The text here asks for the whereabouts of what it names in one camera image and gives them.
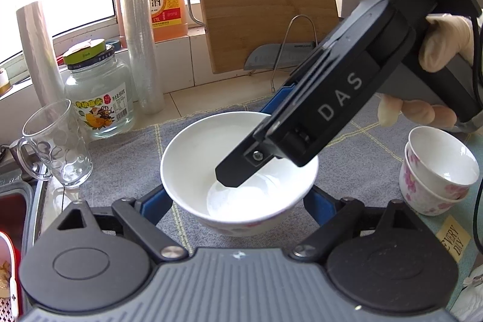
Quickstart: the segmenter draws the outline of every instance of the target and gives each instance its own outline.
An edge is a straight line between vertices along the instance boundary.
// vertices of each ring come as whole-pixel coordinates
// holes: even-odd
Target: blue gripper part
[[[147,218],[153,225],[158,224],[159,220],[171,209],[172,205],[173,200],[166,193],[162,184],[135,203],[135,207],[141,216]]]
[[[262,108],[260,111],[264,114],[271,115],[277,107],[286,99],[286,97],[294,90],[295,84],[293,83],[290,86],[282,86],[274,97]]]
[[[338,201],[323,192],[317,186],[313,186],[303,199],[305,210],[320,226],[324,225],[337,213]]]

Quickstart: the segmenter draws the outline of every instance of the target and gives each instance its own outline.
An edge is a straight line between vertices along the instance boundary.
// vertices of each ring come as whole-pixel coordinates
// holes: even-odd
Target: jar label
[[[90,130],[108,129],[127,115],[126,83],[89,100],[76,101],[76,112]]]
[[[149,0],[154,28],[181,24],[180,0]]]

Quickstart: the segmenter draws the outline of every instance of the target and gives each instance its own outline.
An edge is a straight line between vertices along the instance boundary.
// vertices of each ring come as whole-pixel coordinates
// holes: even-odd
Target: gloved hand
[[[457,54],[473,65],[473,30],[470,20],[445,14],[428,16],[431,24],[419,51],[421,67],[435,73],[445,67]],[[384,94],[379,103],[377,116],[382,126],[392,126],[399,113],[415,123],[437,128],[450,128],[456,123],[453,110],[443,106],[431,106],[421,100],[403,101]]]

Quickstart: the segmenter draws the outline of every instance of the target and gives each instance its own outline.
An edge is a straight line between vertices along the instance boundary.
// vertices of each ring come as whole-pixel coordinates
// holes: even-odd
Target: cable
[[[481,97],[478,90],[478,82],[483,85],[483,73],[481,70],[481,57],[482,57],[482,47],[483,43],[483,29],[479,32],[478,20],[472,17],[473,25],[473,41],[474,41],[474,53],[473,53],[473,94],[481,108],[483,105],[481,103]],[[481,194],[483,193],[483,179],[481,179],[480,187],[476,194],[475,209],[473,211],[473,240],[475,242],[478,251],[483,254],[483,245],[481,244],[480,237],[478,235],[478,209],[480,207]]]
[[[480,97],[480,91],[478,88],[479,84],[483,85],[483,75],[481,75],[481,36],[478,29],[478,20],[476,17],[472,17],[472,27],[473,27],[473,94],[475,99],[483,110],[483,102]]]

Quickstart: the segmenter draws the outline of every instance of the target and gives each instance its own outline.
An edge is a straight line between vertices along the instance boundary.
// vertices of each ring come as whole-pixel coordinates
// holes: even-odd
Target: kitchen knife
[[[264,44],[256,48],[245,62],[244,70],[273,69],[281,44]],[[300,65],[315,48],[315,43],[286,43],[278,68]]]

